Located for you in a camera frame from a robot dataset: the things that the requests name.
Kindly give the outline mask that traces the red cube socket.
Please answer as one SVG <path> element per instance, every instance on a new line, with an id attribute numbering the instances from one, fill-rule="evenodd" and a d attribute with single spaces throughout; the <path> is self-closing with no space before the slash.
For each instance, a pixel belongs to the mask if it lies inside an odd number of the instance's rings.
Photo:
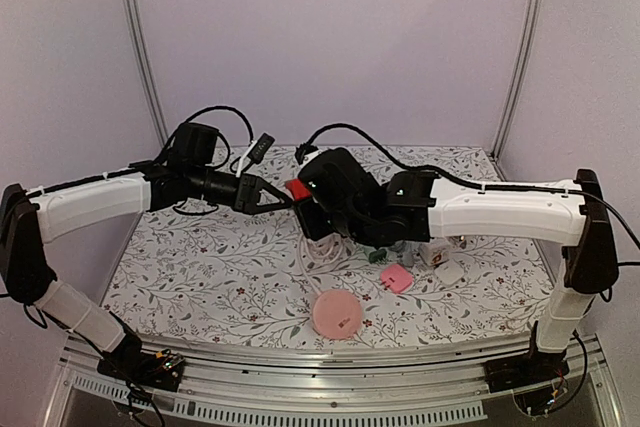
<path id="1" fill-rule="evenodd" d="M 291 194 L 295 202 L 307 199 L 312 196 L 309 189 L 299 179 L 291 179 L 285 183 L 285 188 Z"/>

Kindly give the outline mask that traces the green plug adapter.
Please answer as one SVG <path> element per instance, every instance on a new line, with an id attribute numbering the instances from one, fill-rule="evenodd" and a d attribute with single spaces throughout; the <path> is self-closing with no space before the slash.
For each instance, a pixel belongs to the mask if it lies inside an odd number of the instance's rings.
<path id="1" fill-rule="evenodd" d="M 371 248 L 367 251 L 367 260 L 371 264 L 384 264 L 389 260 L 388 251 L 385 248 Z"/>

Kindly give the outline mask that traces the pink plug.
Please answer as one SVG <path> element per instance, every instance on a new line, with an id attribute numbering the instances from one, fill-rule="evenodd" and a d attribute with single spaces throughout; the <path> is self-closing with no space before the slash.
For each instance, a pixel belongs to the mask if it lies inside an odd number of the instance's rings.
<path id="1" fill-rule="evenodd" d="M 403 266 L 393 264 L 380 273 L 380 281 L 385 289 L 400 294 L 413 284 L 414 278 Z"/>

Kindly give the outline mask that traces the white cube adapter red print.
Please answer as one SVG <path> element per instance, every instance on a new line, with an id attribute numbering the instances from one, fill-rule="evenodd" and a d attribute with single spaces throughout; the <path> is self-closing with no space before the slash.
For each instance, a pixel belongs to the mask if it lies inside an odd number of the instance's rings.
<path id="1" fill-rule="evenodd" d="M 450 258 L 451 244 L 446 239 L 439 242 L 433 240 L 418 247 L 418 255 L 428 267 L 437 267 L 446 263 Z"/>

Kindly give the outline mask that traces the round pink socket base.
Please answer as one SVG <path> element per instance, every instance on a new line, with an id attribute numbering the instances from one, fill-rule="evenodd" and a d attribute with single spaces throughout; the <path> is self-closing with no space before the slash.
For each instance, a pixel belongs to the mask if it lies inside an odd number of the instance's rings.
<path id="1" fill-rule="evenodd" d="M 363 310 L 356 296 L 346 290 L 323 291 L 311 310 L 314 330 L 329 340 L 352 338 L 363 321 Z"/>

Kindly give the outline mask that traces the pink cube socket adapter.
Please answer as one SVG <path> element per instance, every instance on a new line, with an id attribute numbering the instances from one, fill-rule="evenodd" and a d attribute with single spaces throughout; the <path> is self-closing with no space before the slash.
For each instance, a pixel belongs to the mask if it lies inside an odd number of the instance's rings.
<path id="1" fill-rule="evenodd" d="M 451 236 L 448 238 L 448 241 L 454 248 L 465 250 L 471 242 L 471 238 L 465 235 Z"/>

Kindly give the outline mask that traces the white plug adapter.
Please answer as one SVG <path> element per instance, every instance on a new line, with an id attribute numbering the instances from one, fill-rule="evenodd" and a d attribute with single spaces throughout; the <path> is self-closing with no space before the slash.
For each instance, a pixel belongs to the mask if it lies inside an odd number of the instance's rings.
<path id="1" fill-rule="evenodd" d="M 447 261 L 434 267 L 434 276 L 443 285 L 450 286 L 464 277 L 464 268 L 454 261 Z"/>

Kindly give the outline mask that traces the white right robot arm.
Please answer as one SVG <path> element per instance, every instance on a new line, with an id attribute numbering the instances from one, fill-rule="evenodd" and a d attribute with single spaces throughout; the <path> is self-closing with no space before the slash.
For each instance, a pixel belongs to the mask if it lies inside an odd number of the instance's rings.
<path id="1" fill-rule="evenodd" d="M 596 174 L 546 184 L 467 181 L 436 167 L 404 167 L 381 184 L 345 148 L 297 153 L 313 207 L 299 218 L 313 240 L 338 233 L 374 248 L 436 238 L 529 238 L 561 246 L 562 281 L 532 333 L 517 374 L 537 383 L 552 371 L 591 300 L 619 278 L 607 206 Z"/>

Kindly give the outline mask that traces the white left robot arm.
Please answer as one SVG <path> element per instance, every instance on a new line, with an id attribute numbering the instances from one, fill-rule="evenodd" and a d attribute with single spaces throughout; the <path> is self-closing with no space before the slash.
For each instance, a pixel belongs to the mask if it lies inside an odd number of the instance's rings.
<path id="1" fill-rule="evenodd" d="M 113 260 L 110 245 L 97 246 L 98 234 L 188 200 L 247 216 L 291 206 L 290 197 L 267 180 L 212 165 L 220 137 L 214 127 L 185 122 L 154 160 L 53 187 L 5 187 L 1 279 L 7 296 L 83 338 L 126 380 L 141 380 L 149 362 L 137 334 L 97 305 L 93 294 L 80 291 L 79 283 L 63 280 L 50 262 L 66 249 L 72 260 L 95 260 L 101 253 Z"/>

